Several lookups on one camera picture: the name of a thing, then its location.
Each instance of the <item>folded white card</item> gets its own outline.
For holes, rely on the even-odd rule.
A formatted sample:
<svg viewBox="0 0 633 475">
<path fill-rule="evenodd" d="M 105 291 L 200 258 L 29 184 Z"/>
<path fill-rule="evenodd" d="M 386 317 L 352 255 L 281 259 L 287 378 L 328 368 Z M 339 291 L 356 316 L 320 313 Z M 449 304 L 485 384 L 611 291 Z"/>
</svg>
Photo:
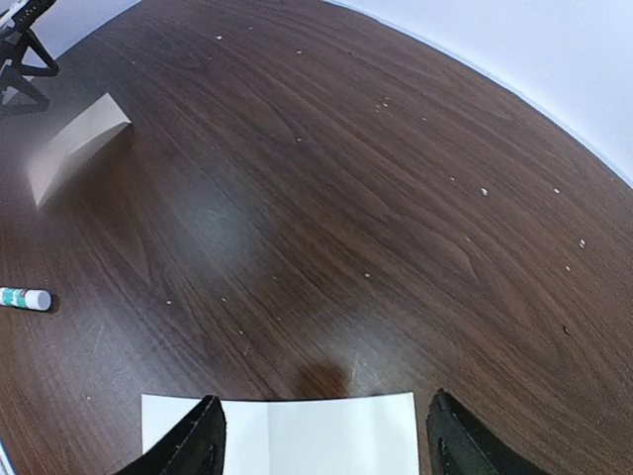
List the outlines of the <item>folded white card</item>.
<svg viewBox="0 0 633 475">
<path fill-rule="evenodd" d="M 67 185 L 90 159 L 132 122 L 104 95 L 57 134 L 28 164 L 38 207 Z"/>
<path fill-rule="evenodd" d="M 200 400 L 142 396 L 146 453 Z M 224 475 L 418 475 L 413 394 L 293 403 L 223 401 Z"/>
</svg>

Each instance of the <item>white cap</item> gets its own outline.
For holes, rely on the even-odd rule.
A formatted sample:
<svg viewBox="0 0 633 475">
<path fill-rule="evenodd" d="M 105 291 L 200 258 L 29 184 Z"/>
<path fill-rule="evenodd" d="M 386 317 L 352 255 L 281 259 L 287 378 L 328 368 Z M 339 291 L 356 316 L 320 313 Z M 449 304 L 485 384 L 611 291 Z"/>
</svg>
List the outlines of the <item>white cap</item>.
<svg viewBox="0 0 633 475">
<path fill-rule="evenodd" d="M 39 310 L 45 312 L 50 308 L 52 298 L 50 293 L 46 290 L 30 290 L 25 295 L 24 300 L 27 304 L 27 308 L 31 310 Z"/>
</svg>

